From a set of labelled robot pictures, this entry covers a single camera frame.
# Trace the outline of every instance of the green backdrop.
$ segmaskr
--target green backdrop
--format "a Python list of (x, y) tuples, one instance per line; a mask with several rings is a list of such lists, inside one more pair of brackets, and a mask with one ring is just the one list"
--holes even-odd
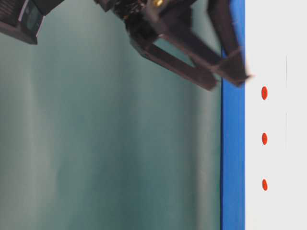
[[(194, 29), (218, 51), (205, 5)], [(219, 229), (220, 85), (143, 59), (91, 0), (38, 41), (0, 34), (0, 229)]]

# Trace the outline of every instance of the red dot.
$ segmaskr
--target red dot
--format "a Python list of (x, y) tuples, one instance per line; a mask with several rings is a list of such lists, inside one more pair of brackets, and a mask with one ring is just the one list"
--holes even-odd
[(262, 143), (264, 145), (266, 145), (268, 143), (268, 136), (266, 135), (266, 133), (262, 134)]
[(265, 86), (262, 87), (261, 96), (262, 96), (262, 98), (264, 100), (267, 99), (267, 97), (268, 97), (268, 89), (267, 89), (267, 87), (265, 87)]
[(268, 190), (268, 183), (265, 179), (262, 180), (262, 188), (264, 191)]

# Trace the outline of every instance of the blue stripe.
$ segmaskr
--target blue stripe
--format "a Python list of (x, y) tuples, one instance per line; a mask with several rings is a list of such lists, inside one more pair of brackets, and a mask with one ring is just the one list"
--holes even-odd
[[(236, 33), (245, 59), (245, 0), (232, 0)], [(245, 87), (222, 83), (221, 227), (245, 229)]]

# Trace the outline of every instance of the white surface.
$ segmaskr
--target white surface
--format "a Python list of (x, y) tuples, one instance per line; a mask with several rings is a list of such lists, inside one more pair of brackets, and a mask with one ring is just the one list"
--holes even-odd
[(246, 0), (246, 230), (307, 229), (306, 6)]

